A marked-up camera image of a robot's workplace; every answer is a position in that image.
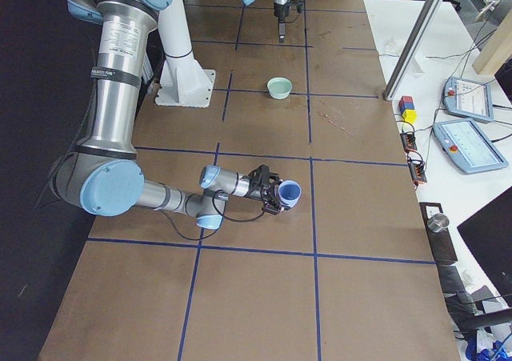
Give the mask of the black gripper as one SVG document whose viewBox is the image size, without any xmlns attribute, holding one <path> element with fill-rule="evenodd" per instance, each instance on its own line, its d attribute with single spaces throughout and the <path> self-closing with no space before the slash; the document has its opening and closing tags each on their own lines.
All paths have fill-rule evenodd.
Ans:
<svg viewBox="0 0 512 361">
<path fill-rule="evenodd" d="M 278 19 L 278 42 L 285 41 L 285 20 L 295 7 L 298 14 L 303 12 L 303 0 L 288 0 L 284 4 L 274 3 L 274 16 Z"/>
<path fill-rule="evenodd" d="M 248 174 L 249 190 L 245 197 L 262 202 L 262 211 L 271 215 L 278 215 L 291 209 L 288 205 L 280 203 L 278 198 L 278 186 L 282 183 L 278 173 L 270 171 L 270 168 L 262 164 Z"/>
</svg>

